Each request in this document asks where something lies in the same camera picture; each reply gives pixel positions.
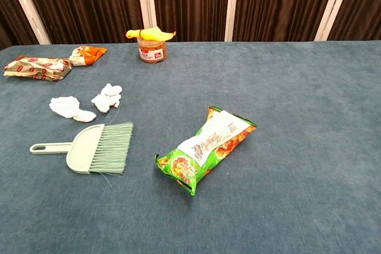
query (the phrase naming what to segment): jar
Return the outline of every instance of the jar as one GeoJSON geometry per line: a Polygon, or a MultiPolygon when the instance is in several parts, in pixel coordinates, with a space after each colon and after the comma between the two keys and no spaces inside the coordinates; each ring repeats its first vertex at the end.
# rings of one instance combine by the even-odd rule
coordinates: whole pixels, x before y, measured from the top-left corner
{"type": "Polygon", "coordinates": [[[165,41],[144,40],[137,37],[139,54],[142,61],[156,64],[167,58],[167,47],[165,41]]]}

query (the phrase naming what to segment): broom bristles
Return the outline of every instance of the broom bristles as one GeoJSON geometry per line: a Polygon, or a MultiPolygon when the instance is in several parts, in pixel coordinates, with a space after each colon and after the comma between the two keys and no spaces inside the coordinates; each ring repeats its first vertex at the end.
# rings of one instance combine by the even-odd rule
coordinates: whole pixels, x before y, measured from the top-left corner
{"type": "Polygon", "coordinates": [[[90,165],[90,172],[122,174],[132,135],[132,122],[105,126],[90,165]]]}

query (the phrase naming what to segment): yellow rubber chicken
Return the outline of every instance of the yellow rubber chicken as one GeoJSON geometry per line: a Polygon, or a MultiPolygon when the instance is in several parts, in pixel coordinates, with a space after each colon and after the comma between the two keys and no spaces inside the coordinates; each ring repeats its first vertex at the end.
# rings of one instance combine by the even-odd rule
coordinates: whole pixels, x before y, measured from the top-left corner
{"type": "Polygon", "coordinates": [[[144,40],[153,40],[153,41],[168,41],[176,35],[176,31],[173,33],[165,33],[160,30],[159,27],[140,29],[140,30],[128,30],[126,37],[131,39],[133,37],[139,37],[144,40]]]}

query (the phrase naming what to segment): snack bag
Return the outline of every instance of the snack bag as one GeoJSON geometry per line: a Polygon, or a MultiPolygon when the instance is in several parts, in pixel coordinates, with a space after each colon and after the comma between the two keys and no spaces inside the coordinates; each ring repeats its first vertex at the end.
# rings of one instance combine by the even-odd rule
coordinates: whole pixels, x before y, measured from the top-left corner
{"type": "Polygon", "coordinates": [[[92,65],[107,52],[106,48],[80,46],[74,49],[69,60],[73,65],[92,65]]]}
{"type": "Polygon", "coordinates": [[[211,106],[196,135],[166,156],[156,155],[156,164],[194,196],[197,183],[255,129],[255,123],[211,106]]]}
{"type": "Polygon", "coordinates": [[[18,56],[4,68],[5,76],[31,77],[38,80],[62,80],[71,71],[68,59],[18,56]]]}

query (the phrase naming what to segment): toy bird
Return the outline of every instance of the toy bird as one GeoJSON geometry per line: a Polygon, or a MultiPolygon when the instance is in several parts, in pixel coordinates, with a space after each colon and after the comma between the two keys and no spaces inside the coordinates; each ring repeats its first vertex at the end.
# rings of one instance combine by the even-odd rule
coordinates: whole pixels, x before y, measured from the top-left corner
{"type": "Polygon", "coordinates": [[[133,37],[139,37],[144,40],[153,40],[153,41],[168,41],[176,35],[176,31],[173,33],[165,33],[160,30],[159,27],[140,29],[140,30],[128,30],[126,37],[131,39],[133,37]]]}

